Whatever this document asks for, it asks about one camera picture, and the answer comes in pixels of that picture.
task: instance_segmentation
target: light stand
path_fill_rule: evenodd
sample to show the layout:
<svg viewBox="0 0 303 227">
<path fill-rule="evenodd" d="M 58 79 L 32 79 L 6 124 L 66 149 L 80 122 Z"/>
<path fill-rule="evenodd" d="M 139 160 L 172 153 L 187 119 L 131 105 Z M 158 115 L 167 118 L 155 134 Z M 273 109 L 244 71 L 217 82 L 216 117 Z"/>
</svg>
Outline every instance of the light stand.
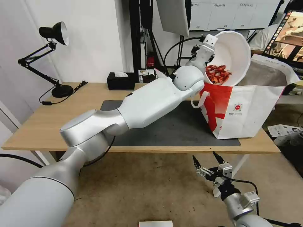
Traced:
<svg viewBox="0 0 303 227">
<path fill-rule="evenodd" d="M 44 47 L 40 48 L 39 50 L 31 53 L 30 55 L 19 59 L 18 63 L 19 63 L 19 65 L 27 68 L 28 70 L 32 71 L 33 73 L 37 74 L 38 76 L 42 77 L 43 79 L 45 79 L 45 80 L 51 82 L 53 85 L 55 85 L 55 88 L 51 91 L 51 94 L 55 98 L 63 98 L 63 97 L 70 96 L 74 91 L 74 89 L 71 86 L 62 85 L 59 83 L 59 80 L 55 80 L 30 66 L 31 63 L 33 63 L 36 60 L 42 58 L 43 56 L 49 54 L 50 52 L 53 52 L 54 50 L 56 50 L 57 44 L 53 41 L 53 38 L 65 46 L 67 46 L 69 44 L 66 26 L 65 26 L 64 22 L 59 22 L 59 23 L 56 23 L 52 28 L 49 28 L 49 27 L 39 28 L 39 33 L 42 37 L 46 38 L 46 40 L 48 40 L 50 42 L 48 44 L 46 44 Z M 47 51 L 41 55 L 34 56 L 35 54 L 44 50 L 47 47 L 50 48 L 49 51 Z"/>
</svg>

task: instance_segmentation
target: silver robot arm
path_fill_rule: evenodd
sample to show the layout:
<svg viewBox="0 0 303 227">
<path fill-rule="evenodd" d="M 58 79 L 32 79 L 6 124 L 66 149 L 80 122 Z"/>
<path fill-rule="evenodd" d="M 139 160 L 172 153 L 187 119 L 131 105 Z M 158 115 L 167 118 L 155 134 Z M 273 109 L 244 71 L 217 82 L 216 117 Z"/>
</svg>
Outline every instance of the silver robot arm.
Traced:
<svg viewBox="0 0 303 227">
<path fill-rule="evenodd" d="M 218 167 L 206 169 L 193 156 L 196 173 L 206 180 L 212 181 L 221 193 L 221 200 L 225 203 L 229 218 L 235 227 L 273 227 L 264 218 L 252 214 L 254 206 L 259 202 L 259 196 L 254 192 L 241 192 L 231 182 L 233 167 L 213 152 L 219 163 Z"/>
<path fill-rule="evenodd" d="M 174 80 L 159 78 L 129 94 L 116 110 L 91 110 L 64 125 L 60 133 L 69 147 L 67 152 L 61 161 L 26 180 L 0 206 L 1 227 L 61 226 L 73 205 L 81 168 L 108 147 L 105 133 L 120 135 L 146 127 L 202 90 L 205 62 L 212 56 L 216 40 L 206 36 L 196 58 L 202 63 L 180 67 Z"/>
</svg>

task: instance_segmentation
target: logo on bag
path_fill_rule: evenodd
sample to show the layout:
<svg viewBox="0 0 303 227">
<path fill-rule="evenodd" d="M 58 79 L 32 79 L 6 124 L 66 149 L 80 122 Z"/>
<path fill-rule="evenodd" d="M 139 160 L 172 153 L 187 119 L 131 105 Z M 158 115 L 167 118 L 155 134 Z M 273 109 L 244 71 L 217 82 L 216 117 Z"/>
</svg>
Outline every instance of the logo on bag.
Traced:
<svg viewBox="0 0 303 227">
<path fill-rule="evenodd" d="M 241 103 L 235 104 L 233 111 L 234 112 L 241 112 L 242 111 L 242 104 Z"/>
</svg>

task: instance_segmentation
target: black tissue box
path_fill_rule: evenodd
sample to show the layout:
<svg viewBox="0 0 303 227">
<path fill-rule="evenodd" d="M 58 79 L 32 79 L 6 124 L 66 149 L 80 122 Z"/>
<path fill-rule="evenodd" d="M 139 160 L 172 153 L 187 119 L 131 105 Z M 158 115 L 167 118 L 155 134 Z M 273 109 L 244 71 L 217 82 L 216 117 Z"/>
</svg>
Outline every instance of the black tissue box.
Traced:
<svg viewBox="0 0 303 227">
<path fill-rule="evenodd" d="M 134 73 L 126 73 L 128 77 L 115 77 L 115 73 L 109 73 L 107 77 L 108 90 L 134 90 L 135 75 Z"/>
</svg>

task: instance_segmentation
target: red food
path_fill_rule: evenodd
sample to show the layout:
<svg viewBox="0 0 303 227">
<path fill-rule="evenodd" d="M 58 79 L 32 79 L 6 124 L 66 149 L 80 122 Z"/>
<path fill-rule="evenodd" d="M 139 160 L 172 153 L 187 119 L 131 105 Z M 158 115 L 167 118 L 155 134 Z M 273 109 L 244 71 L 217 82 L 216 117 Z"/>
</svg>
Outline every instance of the red food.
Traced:
<svg viewBox="0 0 303 227">
<path fill-rule="evenodd" d="M 232 74 L 231 72 L 225 69 L 225 65 L 209 65 L 206 67 L 206 75 L 212 83 L 223 84 L 226 80 L 228 80 L 229 76 Z"/>
<path fill-rule="evenodd" d="M 217 71 L 217 72 L 221 72 L 221 71 L 225 70 L 225 68 L 226 68 L 225 65 L 218 66 L 218 67 L 216 68 L 216 71 Z"/>
<path fill-rule="evenodd" d="M 212 70 L 214 70 L 216 68 L 217 68 L 216 65 L 209 65 L 209 66 L 206 67 L 206 71 L 212 71 Z"/>
<path fill-rule="evenodd" d="M 212 83 L 214 83 L 214 84 L 218 83 L 218 79 L 217 79 L 217 77 L 213 77 L 213 78 L 211 78 L 211 81 L 212 81 Z"/>
</svg>

